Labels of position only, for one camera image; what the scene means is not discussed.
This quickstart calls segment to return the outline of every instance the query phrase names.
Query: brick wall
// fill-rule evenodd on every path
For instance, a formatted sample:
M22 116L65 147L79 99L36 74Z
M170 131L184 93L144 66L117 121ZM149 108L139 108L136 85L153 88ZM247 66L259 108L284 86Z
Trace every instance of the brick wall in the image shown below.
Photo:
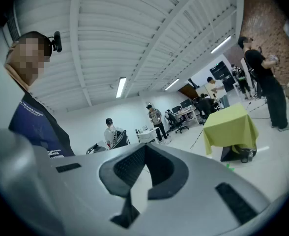
M280 64L272 71L281 84L289 81L289 38L283 30L285 14L274 0L244 0L241 36L254 39L253 48L262 48L265 57L275 54ZM238 46L224 53L229 62L240 66L243 53Z

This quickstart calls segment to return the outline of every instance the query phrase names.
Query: yellow-green tablecloth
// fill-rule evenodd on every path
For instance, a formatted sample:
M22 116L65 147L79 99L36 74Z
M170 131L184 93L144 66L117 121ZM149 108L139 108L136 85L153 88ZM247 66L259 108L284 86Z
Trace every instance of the yellow-green tablecloth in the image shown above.
M254 148L258 131L239 103L212 113L203 127L203 137L206 155L210 155L212 145L218 147L240 145L243 148Z

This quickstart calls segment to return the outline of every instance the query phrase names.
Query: white floor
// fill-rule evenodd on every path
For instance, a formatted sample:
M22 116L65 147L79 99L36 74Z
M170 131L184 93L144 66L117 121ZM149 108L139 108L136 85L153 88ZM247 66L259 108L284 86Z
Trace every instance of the white floor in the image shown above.
M241 101L234 90L228 93L228 97L230 105ZM289 130L279 132L271 128L270 119L263 119L269 117L267 104L263 99L241 103L259 131L258 151L250 163L243 164L234 161L223 164L228 165L236 174L252 183L270 201L274 201L289 192ZM287 116L289 121L289 100L287 100ZM168 146L205 156L203 126L195 121L189 122L188 126L189 130L183 130L182 134L171 132L172 141ZM213 146L212 151L210 158L220 162L222 148ZM140 213L145 210L146 191L151 187L150 173L145 168L132 188L133 204Z

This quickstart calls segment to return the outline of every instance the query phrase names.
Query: desk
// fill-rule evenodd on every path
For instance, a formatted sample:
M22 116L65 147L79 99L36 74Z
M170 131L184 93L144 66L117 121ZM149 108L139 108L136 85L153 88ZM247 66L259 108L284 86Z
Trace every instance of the desk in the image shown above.
M209 115L203 126L206 155L212 153L211 146L254 148L258 131L244 107L238 103Z
M150 141L152 141L153 139L155 139L156 143L159 144L158 139L156 139L156 137L152 134L153 131L157 130L159 127L156 127L152 130L145 130L144 132L142 132L141 134L138 134L138 139L141 143L149 143Z
M182 111L182 112L180 112L180 113L177 113L177 114L174 115L174 116L180 117L180 116L182 116L182 115L185 115L186 120L189 121L189 118L188 118L188 115L187 115L187 114L189 114L190 112L193 112L194 119L196 120L196 122L198 122L197 116L196 116L196 113L195 113L195 110L196 110L196 108L194 107L193 109L188 109L188 110Z

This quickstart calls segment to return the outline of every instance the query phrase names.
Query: computer monitor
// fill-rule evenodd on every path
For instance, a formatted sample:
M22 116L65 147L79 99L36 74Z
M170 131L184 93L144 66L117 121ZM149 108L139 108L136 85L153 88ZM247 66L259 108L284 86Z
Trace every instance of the computer monitor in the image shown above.
M172 112L173 113L177 113L179 111L180 106L176 106L174 108L172 108Z
M187 99L183 102L180 103L182 105L182 108L186 108L188 106L190 106L192 104L192 102L190 101L190 99Z

